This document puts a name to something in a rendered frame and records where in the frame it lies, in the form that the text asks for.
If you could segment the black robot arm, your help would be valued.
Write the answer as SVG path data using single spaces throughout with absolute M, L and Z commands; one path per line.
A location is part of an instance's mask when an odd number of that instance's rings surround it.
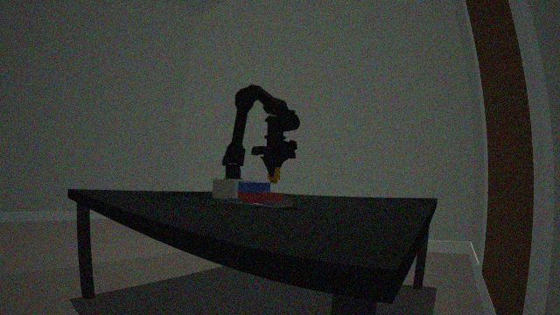
M 281 132 L 296 130 L 300 121 L 295 110 L 289 110 L 284 100 L 272 97 L 261 86 L 254 84 L 240 89 L 235 95 L 236 117 L 234 123 L 234 133 L 232 142 L 227 147 L 222 159 L 222 166 L 226 166 L 224 179 L 242 179 L 241 166 L 243 166 L 245 149 L 242 146 L 242 139 L 245 133 L 248 112 L 256 101 L 262 102 L 262 108 L 269 114 L 265 122 L 268 122 L 268 132 Z M 270 116 L 272 115 L 272 116 Z M 273 150 L 283 150 L 294 153 L 298 148 L 297 142 L 290 140 L 286 142 L 275 137 Z

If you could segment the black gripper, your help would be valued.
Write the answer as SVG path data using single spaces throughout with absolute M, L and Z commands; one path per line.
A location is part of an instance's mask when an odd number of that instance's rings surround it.
M 288 158 L 296 158 L 296 153 L 289 153 L 284 150 L 280 150 L 277 147 L 277 150 L 273 150 L 273 143 L 275 141 L 275 137 L 279 136 L 279 139 L 283 140 L 286 138 L 284 133 L 281 132 L 268 132 L 267 136 L 264 138 L 267 139 L 267 146 L 254 146 L 251 149 L 251 155 L 263 155 L 261 157 L 262 161 L 264 162 L 268 173 L 271 178 L 274 178 L 275 167 L 282 166 L 283 162 Z

